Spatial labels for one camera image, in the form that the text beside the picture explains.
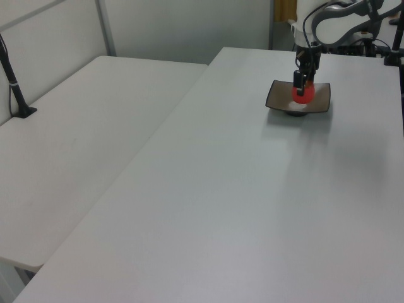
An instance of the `white wall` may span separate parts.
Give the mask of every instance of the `white wall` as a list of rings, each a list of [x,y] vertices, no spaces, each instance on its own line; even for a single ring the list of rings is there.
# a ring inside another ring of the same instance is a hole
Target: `white wall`
[[[65,0],[2,35],[28,104],[106,55],[95,0]],[[0,68],[0,124],[8,119],[8,81]]]
[[[209,64],[222,47],[268,49],[271,0],[100,0],[116,54]]]

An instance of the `wooden door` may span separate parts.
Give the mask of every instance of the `wooden door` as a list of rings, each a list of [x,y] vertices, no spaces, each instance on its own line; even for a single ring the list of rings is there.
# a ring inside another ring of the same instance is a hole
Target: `wooden door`
[[[275,22],[296,20],[297,0],[275,0]]]

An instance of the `table surface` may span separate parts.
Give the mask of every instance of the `table surface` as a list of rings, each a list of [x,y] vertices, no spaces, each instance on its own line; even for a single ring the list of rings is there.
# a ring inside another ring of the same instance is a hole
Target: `table surface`
[[[294,56],[223,49],[16,303],[401,302],[398,69],[325,55],[293,118]]]
[[[391,18],[386,18],[382,21],[380,32],[377,38],[386,42],[390,47],[393,47],[394,38],[396,37],[397,26],[390,25],[389,24],[390,20]],[[380,41],[375,41],[374,43],[380,46],[385,46]],[[404,39],[401,41],[400,48],[404,49]]]
[[[99,57],[0,127],[0,261],[37,271],[206,66]]]

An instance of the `red ball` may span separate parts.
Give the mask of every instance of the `red ball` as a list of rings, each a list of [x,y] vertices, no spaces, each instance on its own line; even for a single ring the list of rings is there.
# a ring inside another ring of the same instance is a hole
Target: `red ball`
[[[308,87],[304,88],[304,95],[299,96],[297,94],[297,88],[293,87],[292,89],[292,98],[293,101],[299,104],[308,104],[313,101],[314,99],[314,94],[316,93],[314,89],[314,85],[310,85]]]

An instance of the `square plate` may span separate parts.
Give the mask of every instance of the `square plate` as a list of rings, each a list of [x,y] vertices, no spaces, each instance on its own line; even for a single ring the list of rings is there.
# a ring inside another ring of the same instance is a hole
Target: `square plate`
[[[266,106],[295,114],[319,114],[327,112],[331,104],[331,86],[329,83],[314,84],[316,94],[312,102],[298,104],[292,98],[292,82],[275,80],[266,99]]]

